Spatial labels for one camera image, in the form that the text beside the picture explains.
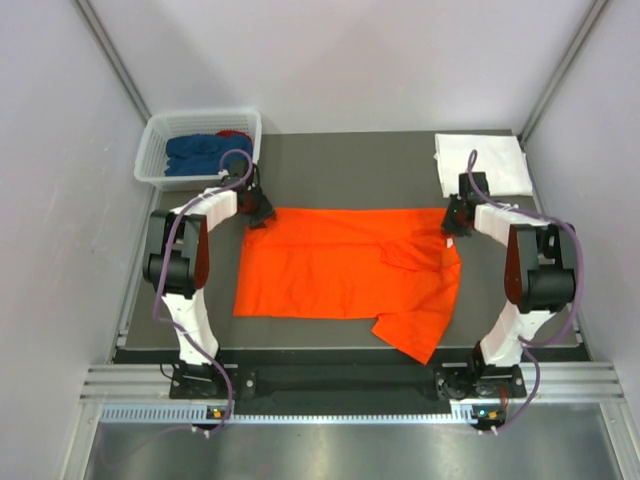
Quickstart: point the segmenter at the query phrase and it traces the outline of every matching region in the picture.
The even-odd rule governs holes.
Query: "blue cloth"
[[[164,174],[167,177],[216,175],[220,170],[222,155],[236,148],[244,150],[250,156],[253,154],[251,140],[237,133],[227,138],[202,134],[172,138],[167,142],[169,161]],[[245,157],[240,153],[229,155],[225,158],[224,168],[238,158],[244,160]]]

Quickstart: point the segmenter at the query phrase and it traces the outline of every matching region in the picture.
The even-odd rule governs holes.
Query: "orange t-shirt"
[[[276,209],[247,230],[234,315],[377,317],[373,333],[427,363],[447,328],[460,258],[444,209]]]

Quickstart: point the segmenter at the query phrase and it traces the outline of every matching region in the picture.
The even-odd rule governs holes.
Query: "cable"
[[[478,151],[475,149],[471,150],[471,153],[469,154],[469,162],[467,163],[467,176],[469,177],[469,182],[471,183],[471,187],[473,188],[473,191],[476,193],[476,195],[478,195],[482,200],[484,200],[489,205],[493,205],[496,208],[504,209],[504,205],[491,199],[488,195],[485,195],[484,192],[482,192],[478,188],[478,184],[476,183],[472,175],[473,167],[476,164],[477,159],[478,159]],[[573,302],[571,302],[569,315],[567,316],[567,320],[565,321],[564,325],[560,328],[560,330],[555,335],[552,335],[549,339],[544,340],[542,342],[532,342],[531,340],[527,340],[525,338],[522,338],[521,336],[518,337],[518,340],[528,347],[547,347],[551,344],[557,343],[560,339],[562,339],[562,337],[564,337],[567,331],[572,327],[573,322],[578,313],[578,307],[582,302],[582,295],[584,291],[584,256],[582,253],[582,245],[580,244],[580,240],[578,239],[578,236],[576,235],[576,232],[573,230],[573,228],[571,228],[569,224],[567,224],[566,222],[563,222],[559,218],[552,217],[551,215],[545,215],[543,213],[539,213],[533,210],[519,208],[519,207],[510,208],[509,210],[512,212],[520,213],[522,215],[526,215],[527,217],[536,218],[538,220],[544,220],[544,221],[559,225],[560,228],[562,228],[564,231],[567,232],[576,250],[576,291],[573,296]],[[533,389],[531,389],[531,392],[529,393],[529,396],[524,401],[522,406],[518,409],[518,411],[514,413],[513,416],[510,419],[508,419],[502,426],[496,428],[495,430],[496,434],[498,432],[503,431],[509,425],[513,424],[513,422],[515,422],[525,412],[525,410],[529,407],[529,405],[531,404],[535,396],[538,394],[538,389],[540,388],[540,364],[538,363],[538,360],[533,356],[533,354],[525,346],[523,346],[522,348],[522,353],[524,354],[525,357],[529,359],[531,363],[533,363],[533,367],[536,373],[535,383],[533,385]]]
[[[168,378],[169,380],[173,381],[173,378],[171,378],[169,375],[164,373],[164,368],[162,367],[162,364],[160,364],[160,373],[162,374],[163,377]]]
[[[504,422],[500,427],[497,427],[496,432],[503,432],[505,428],[507,428],[509,425],[512,425],[525,412],[525,410],[529,408],[529,405],[531,405],[531,402],[533,402],[533,399],[536,398],[536,395],[538,394],[538,389],[540,388],[540,363],[538,363],[538,360],[536,359],[536,357],[534,357],[531,354],[528,348],[524,347],[522,349],[522,353],[524,353],[524,356],[527,357],[531,363],[533,363],[533,368],[536,371],[536,379],[533,384],[533,388],[529,393],[529,396],[524,401],[522,406],[518,409],[516,413],[513,414],[513,416],[510,419]]]
[[[473,166],[475,165],[477,159],[478,151],[472,150],[471,154],[469,155],[469,162],[467,164],[467,175],[469,177],[469,182],[471,182],[471,187],[473,188],[476,195],[478,195],[489,205],[493,205],[496,208],[504,208],[504,205],[501,205],[500,203],[491,199],[478,188],[478,184],[471,174],[471,172],[473,171]],[[573,326],[573,322],[578,314],[578,307],[582,302],[582,294],[584,291],[584,256],[582,254],[582,245],[580,244],[580,240],[578,239],[578,236],[576,235],[576,232],[573,230],[573,228],[571,228],[569,224],[563,222],[559,218],[519,207],[514,207],[510,211],[526,215],[527,217],[536,218],[538,220],[544,220],[559,225],[564,231],[567,232],[576,250],[576,292],[573,296],[573,302],[571,302],[569,315],[567,316],[567,320],[565,321],[564,325],[555,335],[542,342],[532,342],[531,340],[520,338],[520,341],[529,347],[548,347],[549,345],[558,343],[558,341],[565,336],[565,334]]]
[[[224,414],[222,415],[222,418],[220,419],[220,423],[218,423],[212,430],[209,431],[209,436],[214,435],[215,433],[220,431],[220,429],[224,426],[226,421],[231,416],[231,408],[233,406],[233,385],[231,384],[231,379],[229,378],[229,375],[224,370],[222,365],[220,365],[216,361],[215,358],[213,358],[211,355],[209,355],[200,345],[198,345],[198,343],[191,337],[191,335],[189,335],[189,333],[185,330],[185,328],[182,325],[180,325],[179,323],[176,323],[173,320],[170,320],[168,318],[160,317],[160,305],[162,304],[162,292],[164,291],[164,286],[165,286],[166,281],[167,281],[167,273],[168,273],[169,261],[171,259],[171,251],[173,250],[173,246],[174,246],[175,240],[176,240],[176,234],[178,233],[178,227],[179,227],[180,222],[182,221],[183,217],[189,212],[189,210],[191,210],[193,207],[195,207],[201,201],[206,200],[207,198],[211,198],[214,195],[218,195],[220,193],[227,192],[229,190],[233,190],[233,189],[235,189],[237,187],[240,187],[240,186],[244,185],[246,183],[246,181],[249,179],[249,177],[251,176],[251,173],[253,172],[253,161],[251,159],[251,156],[247,152],[245,152],[244,150],[240,150],[238,148],[234,148],[232,150],[228,150],[227,152],[225,152],[224,155],[222,155],[222,157],[220,158],[220,164],[219,164],[219,170],[220,171],[222,171],[224,169],[223,168],[224,167],[224,161],[226,160],[227,156],[229,156],[232,153],[239,153],[239,154],[243,155],[245,157],[245,159],[247,160],[248,168],[247,168],[247,171],[244,174],[244,176],[240,180],[235,182],[235,183],[232,183],[230,185],[222,186],[222,187],[220,187],[220,188],[218,188],[216,190],[213,190],[211,192],[208,192],[208,193],[205,193],[203,195],[197,196],[196,198],[191,200],[189,203],[187,203],[187,205],[185,205],[182,208],[180,213],[174,219],[173,224],[171,225],[171,230],[169,231],[169,236],[167,237],[167,243],[165,245],[165,253],[164,253],[164,259],[163,259],[163,262],[162,262],[162,270],[160,271],[160,279],[158,280],[158,287],[156,289],[156,296],[155,296],[155,300],[154,300],[154,303],[153,303],[153,311],[152,311],[152,317],[156,322],[164,323],[164,324],[167,324],[167,325],[171,325],[176,330],[180,331],[180,333],[184,336],[184,338],[187,340],[189,345],[191,345],[194,348],[195,351],[197,351],[200,355],[202,355],[209,362],[211,362],[211,364],[215,367],[216,370],[218,370],[218,372],[220,373],[220,375],[224,379],[224,382],[225,382],[226,387],[227,387],[227,392],[228,392],[227,408],[225,408],[225,410],[224,410]],[[107,469],[115,470],[115,469],[121,467],[122,465],[124,465],[129,460],[131,460],[131,458],[136,453],[138,453],[142,448],[144,448],[148,444],[152,443],[153,441],[155,441],[157,438],[161,437],[165,433],[173,432],[173,431],[176,431],[176,430],[186,430],[186,429],[191,429],[191,427],[190,426],[186,426],[186,425],[178,425],[178,426],[172,426],[172,427],[169,427],[169,428],[167,428],[165,430],[162,430],[159,433],[157,433],[156,435],[154,435],[153,437],[151,437],[150,439],[148,439],[145,442],[143,442],[141,445],[139,445],[135,449],[133,449],[133,451],[128,453],[125,456],[124,459],[120,460],[119,462],[117,462],[115,464],[109,464],[106,461],[105,453],[104,453],[104,442],[100,442],[100,447],[99,447],[100,460],[102,461],[102,464]]]
[[[504,386],[500,387],[500,408],[502,408],[505,413],[507,412],[507,408],[509,408],[509,395]]]

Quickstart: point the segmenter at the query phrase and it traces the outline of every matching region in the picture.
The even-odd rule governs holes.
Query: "gray surface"
[[[445,207],[430,132],[274,135],[262,140],[264,190],[275,206],[306,208]],[[186,203],[191,193],[166,193],[161,206]],[[533,207],[531,198],[514,198]],[[211,273],[206,304],[212,329],[226,348],[387,346],[370,332],[374,320],[234,318],[232,316],[243,219],[233,218],[210,235]],[[505,249],[486,236],[456,241],[462,277],[454,317],[441,346],[471,346],[489,332],[502,310]],[[171,328],[151,319],[153,288],[140,285],[128,348],[173,348]],[[547,338],[564,321],[556,316],[539,332]],[[575,345],[569,333],[566,344]]]
[[[101,425],[118,462],[164,427]],[[532,407],[498,437],[455,425],[231,425],[204,440],[160,437],[116,471],[92,460],[88,479],[621,479],[600,409]]]

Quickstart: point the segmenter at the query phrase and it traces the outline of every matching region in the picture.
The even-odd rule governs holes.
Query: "white wall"
[[[584,327],[640,425],[640,2],[615,0],[527,150],[547,207],[586,256]]]
[[[152,113],[519,131],[590,0],[92,0]]]
[[[0,3],[0,478],[50,479],[148,190],[142,122],[68,0]]]

